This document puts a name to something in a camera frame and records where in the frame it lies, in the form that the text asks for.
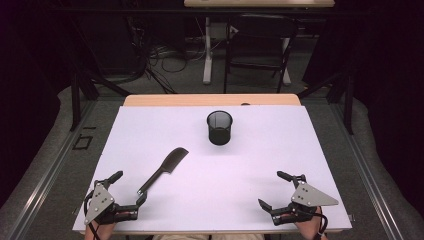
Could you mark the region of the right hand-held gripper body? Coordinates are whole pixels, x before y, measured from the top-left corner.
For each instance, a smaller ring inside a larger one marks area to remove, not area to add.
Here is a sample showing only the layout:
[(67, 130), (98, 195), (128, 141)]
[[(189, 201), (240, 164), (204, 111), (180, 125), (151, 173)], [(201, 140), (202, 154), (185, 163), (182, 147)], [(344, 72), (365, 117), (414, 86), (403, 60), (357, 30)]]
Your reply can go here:
[(321, 206), (335, 206), (339, 201), (312, 185), (301, 182), (291, 196), (287, 207), (271, 209), (273, 223), (278, 226), (287, 223), (310, 221)]

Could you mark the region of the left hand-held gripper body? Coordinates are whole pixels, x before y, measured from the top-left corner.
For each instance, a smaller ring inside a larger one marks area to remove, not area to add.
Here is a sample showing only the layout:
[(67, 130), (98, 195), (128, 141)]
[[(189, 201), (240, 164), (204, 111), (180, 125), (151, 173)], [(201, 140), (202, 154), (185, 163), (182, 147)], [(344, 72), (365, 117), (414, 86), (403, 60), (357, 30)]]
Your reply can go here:
[(84, 224), (96, 222), (107, 225), (123, 221), (133, 221), (138, 218), (138, 206), (120, 206), (108, 191), (106, 183), (96, 183), (91, 192), (88, 207), (85, 209)]

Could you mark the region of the black mesh pen cup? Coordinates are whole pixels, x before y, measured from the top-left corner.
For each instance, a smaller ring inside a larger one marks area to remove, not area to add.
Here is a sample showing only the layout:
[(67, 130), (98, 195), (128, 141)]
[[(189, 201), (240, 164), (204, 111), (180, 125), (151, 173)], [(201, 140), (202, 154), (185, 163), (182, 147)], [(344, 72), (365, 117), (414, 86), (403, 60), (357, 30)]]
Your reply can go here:
[(232, 116), (222, 110), (211, 112), (207, 116), (209, 141), (218, 146), (227, 144), (231, 139)]

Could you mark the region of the person's left hand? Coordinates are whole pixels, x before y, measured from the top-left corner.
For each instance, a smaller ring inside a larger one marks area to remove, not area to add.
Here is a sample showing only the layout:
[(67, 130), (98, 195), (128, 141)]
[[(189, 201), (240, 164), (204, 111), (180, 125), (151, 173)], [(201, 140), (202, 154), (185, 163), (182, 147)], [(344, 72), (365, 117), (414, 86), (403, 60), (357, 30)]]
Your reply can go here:
[(109, 240), (112, 237), (114, 228), (116, 224), (107, 224), (107, 225), (99, 225), (96, 222), (92, 222), (86, 227), (84, 240), (96, 240), (91, 227), (94, 228), (94, 231), (100, 238), (100, 240)]

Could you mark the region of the person's right hand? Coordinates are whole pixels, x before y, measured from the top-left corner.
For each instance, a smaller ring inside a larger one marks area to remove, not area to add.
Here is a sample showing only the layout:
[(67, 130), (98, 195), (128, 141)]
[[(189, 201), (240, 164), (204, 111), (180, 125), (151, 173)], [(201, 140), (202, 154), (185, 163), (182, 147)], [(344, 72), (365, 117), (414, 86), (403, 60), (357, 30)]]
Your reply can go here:
[(316, 216), (313, 216), (310, 221), (297, 222), (295, 226), (298, 228), (300, 234), (305, 240), (328, 240), (327, 236), (318, 232), (322, 226), (321, 208), (316, 210)]

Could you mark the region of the black metal stand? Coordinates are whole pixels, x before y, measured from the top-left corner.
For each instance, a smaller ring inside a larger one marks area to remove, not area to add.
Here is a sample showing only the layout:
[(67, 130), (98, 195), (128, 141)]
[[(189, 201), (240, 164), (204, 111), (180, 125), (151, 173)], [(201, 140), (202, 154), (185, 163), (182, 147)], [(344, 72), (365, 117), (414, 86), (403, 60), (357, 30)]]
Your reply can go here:
[(343, 125), (350, 135), (353, 135), (352, 129), (352, 110), (354, 95), (354, 77), (349, 73), (335, 73), (329, 78), (308, 86), (305, 90), (297, 93), (299, 99), (303, 99), (312, 93), (318, 91), (325, 85), (330, 85), (330, 90), (326, 95), (328, 103), (338, 103), (341, 97), (344, 97), (343, 107)]
[(71, 78), (71, 100), (72, 100), (72, 126), (71, 131), (74, 131), (77, 126), (80, 124), (82, 119), (81, 113), (81, 103), (80, 103), (80, 93), (89, 100), (95, 101), (100, 96), (98, 90), (95, 87), (95, 84), (99, 83), (106, 88), (118, 93), (121, 96), (127, 97), (130, 95), (130, 92), (124, 90), (123, 88), (115, 85), (106, 78), (100, 76), (99, 74), (91, 70), (83, 70), (77, 72)]

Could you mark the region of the black curtain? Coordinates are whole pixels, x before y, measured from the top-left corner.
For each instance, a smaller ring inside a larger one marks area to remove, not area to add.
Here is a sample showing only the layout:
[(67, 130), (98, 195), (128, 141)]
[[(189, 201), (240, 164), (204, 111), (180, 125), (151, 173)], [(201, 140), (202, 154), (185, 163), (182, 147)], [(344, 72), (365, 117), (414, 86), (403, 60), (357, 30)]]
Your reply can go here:
[(0, 0), (0, 208), (49, 134), (67, 70), (39, 0)]
[(368, 109), (379, 158), (424, 219), (424, 0), (334, 0), (344, 14), (327, 21), (303, 76), (315, 85), (353, 57), (354, 97)]

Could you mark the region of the black folding chair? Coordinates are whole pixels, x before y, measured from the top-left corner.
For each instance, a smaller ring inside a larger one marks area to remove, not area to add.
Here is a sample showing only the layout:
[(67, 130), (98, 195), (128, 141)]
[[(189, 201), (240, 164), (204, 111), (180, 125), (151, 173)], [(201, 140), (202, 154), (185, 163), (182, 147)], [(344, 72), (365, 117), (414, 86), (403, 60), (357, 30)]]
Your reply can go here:
[(240, 68), (279, 74), (276, 92), (280, 93), (297, 33), (297, 21), (287, 16), (245, 13), (230, 17), (226, 24), (223, 92), (227, 92), (231, 69)]

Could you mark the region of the wooden desk with white legs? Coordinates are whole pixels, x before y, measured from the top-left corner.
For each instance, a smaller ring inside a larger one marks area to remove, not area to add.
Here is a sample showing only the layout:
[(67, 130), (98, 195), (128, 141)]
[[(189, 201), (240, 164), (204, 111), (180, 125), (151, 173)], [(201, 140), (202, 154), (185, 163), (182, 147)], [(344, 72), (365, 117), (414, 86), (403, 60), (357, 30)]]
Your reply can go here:
[[(334, 0), (184, 0), (188, 8), (331, 8)], [(211, 22), (205, 19), (205, 64), (203, 83), (208, 85), (212, 80), (212, 47), (211, 47)]]

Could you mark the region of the aluminium floor rail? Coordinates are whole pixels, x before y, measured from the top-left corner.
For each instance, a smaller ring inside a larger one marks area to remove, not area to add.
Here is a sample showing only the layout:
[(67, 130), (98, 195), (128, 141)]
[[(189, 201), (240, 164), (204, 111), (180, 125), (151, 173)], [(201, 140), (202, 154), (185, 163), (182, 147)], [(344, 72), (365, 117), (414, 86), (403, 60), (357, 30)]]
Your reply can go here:
[(22, 240), (43, 205), (61, 171), (81, 124), (95, 107), (95, 101), (85, 102), (81, 120), (71, 130), (71, 106), (62, 105), (52, 130), (39, 149), (24, 176), (0, 209), (0, 240)]
[(388, 240), (405, 240), (401, 233), (389, 206), (380, 191), (377, 182), (369, 168), (366, 158), (360, 149), (355, 136), (351, 135), (344, 125), (343, 111), (340, 106), (330, 104), (330, 109), (341, 128), (344, 138), (347, 140), (349, 148), (353, 152), (354, 162), (360, 175), (361, 181), (367, 191), (374, 210), (380, 220), (380, 223), (388, 237)]

